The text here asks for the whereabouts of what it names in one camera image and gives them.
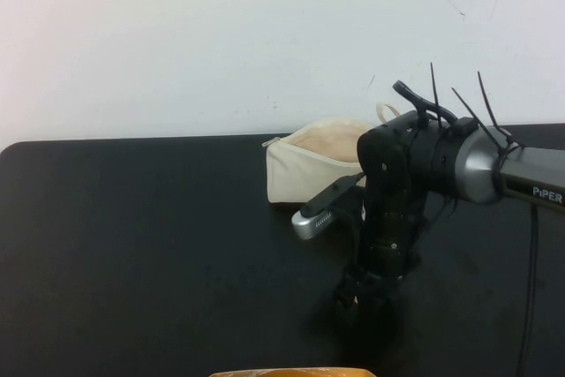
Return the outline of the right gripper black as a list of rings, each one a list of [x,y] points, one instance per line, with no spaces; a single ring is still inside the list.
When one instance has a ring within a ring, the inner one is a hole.
[[[365,181],[365,220],[358,242],[358,264],[376,277],[364,282],[360,306],[379,309],[395,293],[411,260],[411,250],[424,226],[427,191],[411,182],[392,183],[385,178]],[[358,280],[342,277],[333,290],[337,312],[358,309]]]

